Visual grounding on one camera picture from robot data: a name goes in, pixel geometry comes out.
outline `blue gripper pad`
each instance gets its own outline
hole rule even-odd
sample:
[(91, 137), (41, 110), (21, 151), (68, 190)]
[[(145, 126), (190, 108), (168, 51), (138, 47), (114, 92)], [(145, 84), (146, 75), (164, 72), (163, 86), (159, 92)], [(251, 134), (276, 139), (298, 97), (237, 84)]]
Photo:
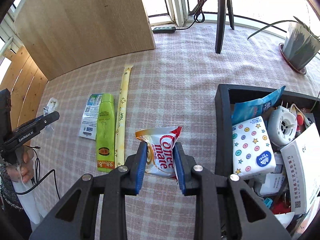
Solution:
[(174, 159), (174, 163), (176, 166), (179, 188), (180, 188), (182, 194), (185, 194), (186, 193), (186, 182), (185, 182), (185, 177), (184, 177), (181, 156), (179, 153), (179, 147), (177, 146), (177, 144), (178, 143), (176, 143), (176, 145), (173, 148), (173, 159)]
[(139, 194), (142, 188), (144, 170), (147, 163), (147, 143), (141, 142), (137, 151), (137, 155), (139, 155), (140, 159), (138, 161), (138, 165), (136, 166), (136, 170), (133, 171), (135, 173), (135, 193)]

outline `black cable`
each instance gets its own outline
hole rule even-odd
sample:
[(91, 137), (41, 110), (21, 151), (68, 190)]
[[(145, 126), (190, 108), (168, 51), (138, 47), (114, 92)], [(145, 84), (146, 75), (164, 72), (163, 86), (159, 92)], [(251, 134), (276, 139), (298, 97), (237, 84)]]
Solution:
[(60, 195), (59, 195), (59, 191), (58, 191), (58, 186), (57, 186), (57, 179), (56, 179), (56, 170), (55, 169), (52, 169), (51, 171), (49, 171), (46, 175), (44, 175), (44, 177), (42, 179), (40, 179), (40, 160), (38, 158), (38, 154), (36, 152), (35, 149), (40, 149), (39, 146), (35, 146), (35, 147), (31, 147), (31, 146), (28, 146), (26, 145), (27, 147), (29, 148), (32, 148), (33, 151), (35, 152), (36, 154), (36, 160), (35, 160), (35, 172), (36, 172), (36, 184), (33, 185), (33, 187), (31, 187), (30, 189), (28, 189), (27, 191), (25, 192), (14, 192), (15, 194), (17, 195), (25, 195), (27, 193), (29, 193), (30, 191), (34, 190), (46, 177), (48, 177), (48, 175), (50, 173), (53, 172), (53, 175), (54, 175), (54, 184), (55, 184), (55, 187), (56, 187), (56, 191), (57, 191), (57, 195), (58, 195), (58, 198), (60, 200)]
[[(193, 23), (187, 27), (187, 28), (184, 28), (184, 29), (176, 29), (176, 31), (183, 31), (183, 30), (187, 30), (189, 29), (195, 22), (196, 23), (203, 23), (205, 18), (204, 18), (204, 13), (202, 11), (202, 6), (204, 5), (204, 2), (205, 0), (198, 0), (198, 5), (197, 5), (197, 8), (196, 8), (196, 11), (195, 11), (195, 14), (193, 15)], [(198, 20), (198, 17), (199, 15), (202, 15), (202, 19), (201, 20)]]
[(14, 192), (15, 194), (17, 195), (25, 195), (25, 194), (28, 194), (30, 191), (34, 190), (37, 186), (39, 186), (39, 184), (46, 178), (50, 175), (50, 173), (54, 174), (54, 184), (56, 186), (56, 190), (57, 190), (57, 195), (58, 195), (58, 198), (60, 200), (60, 195), (59, 195), (59, 192), (58, 192), (58, 187), (57, 187), (57, 180), (56, 180), (56, 170), (53, 169), (51, 171), (49, 171), (46, 175), (43, 176), (43, 178), (41, 180), (39, 180), (38, 183), (36, 183), (35, 185), (33, 185), (30, 189), (28, 189), (27, 191), (25, 192)]
[(36, 160), (35, 160), (35, 173), (36, 173), (36, 183), (40, 180), (40, 160), (38, 158), (38, 154), (35, 149), (40, 149), (40, 146), (31, 147), (26, 145), (27, 147), (31, 148), (34, 153), (36, 154)]

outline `black box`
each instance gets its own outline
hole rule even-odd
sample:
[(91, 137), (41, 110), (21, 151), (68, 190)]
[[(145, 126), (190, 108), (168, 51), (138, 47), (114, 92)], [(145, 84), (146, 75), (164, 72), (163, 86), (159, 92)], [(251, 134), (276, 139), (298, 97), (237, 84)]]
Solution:
[[(217, 119), (217, 155), (215, 164), (215, 174), (228, 177), (233, 173), (232, 164), (232, 125), (231, 125), (231, 109), (230, 104), (242, 103), (246, 101), (263, 98), (272, 93), (275, 89), (239, 86), (239, 85), (218, 85), (215, 96), (216, 119)], [(295, 103), (301, 108), (311, 109), (317, 98), (299, 93), (283, 91), (281, 98), (274, 106), (281, 105), (286, 107)], [(320, 104), (316, 103), (312, 111), (317, 129), (320, 133)]]

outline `blue tissue package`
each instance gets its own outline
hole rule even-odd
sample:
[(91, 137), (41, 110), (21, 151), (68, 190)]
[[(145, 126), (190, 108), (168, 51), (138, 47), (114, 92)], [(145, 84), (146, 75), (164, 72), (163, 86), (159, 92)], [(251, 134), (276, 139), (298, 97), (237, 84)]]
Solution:
[(276, 101), (281, 97), (284, 89), (285, 86), (273, 91), (264, 98), (258, 98), (243, 103), (235, 103), (233, 116), (231, 116), (232, 125), (255, 118), (267, 111), (270, 107), (273, 107)]

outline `plant pot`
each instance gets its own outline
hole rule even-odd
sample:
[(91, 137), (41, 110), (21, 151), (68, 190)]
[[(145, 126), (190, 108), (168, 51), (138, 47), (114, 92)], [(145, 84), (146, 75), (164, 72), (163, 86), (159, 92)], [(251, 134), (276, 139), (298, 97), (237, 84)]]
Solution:
[(310, 36), (302, 25), (295, 22), (289, 23), (282, 51), (296, 70), (302, 70), (319, 50), (320, 42)]

